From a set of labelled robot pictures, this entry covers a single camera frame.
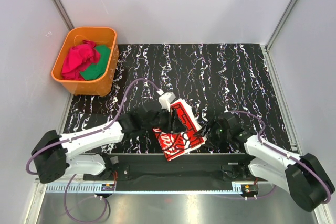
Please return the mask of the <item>white Coca-Cola t-shirt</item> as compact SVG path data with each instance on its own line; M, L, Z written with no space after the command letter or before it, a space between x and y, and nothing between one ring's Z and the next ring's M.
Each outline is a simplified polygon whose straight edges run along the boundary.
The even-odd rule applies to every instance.
M160 128L153 129L168 162L200 148L207 141L205 136L197 134L201 126L185 100L178 99L171 104L171 111L177 115L178 128L172 133Z

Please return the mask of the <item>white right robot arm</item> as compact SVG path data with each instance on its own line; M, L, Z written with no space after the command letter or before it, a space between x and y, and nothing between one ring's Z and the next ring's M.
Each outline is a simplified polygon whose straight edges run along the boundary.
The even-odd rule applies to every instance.
M303 210L312 212L320 204L327 204L335 186L319 160L312 154L300 155L287 151L261 138L265 122L259 132L246 130L238 115L242 111L222 113L209 121L196 136L205 136L211 143L228 142L235 149L252 157L238 167L244 180L264 179L286 191Z

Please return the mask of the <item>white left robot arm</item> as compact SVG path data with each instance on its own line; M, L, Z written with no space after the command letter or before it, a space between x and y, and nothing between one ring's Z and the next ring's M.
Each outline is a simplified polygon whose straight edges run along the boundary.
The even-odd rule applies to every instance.
M111 122L78 133L48 131L31 152L31 161L43 184L65 175L82 174L86 180L112 179L116 166L106 154L87 152L103 145L120 143L125 138L159 129L163 133L185 130L175 109L146 103L138 109L119 114Z

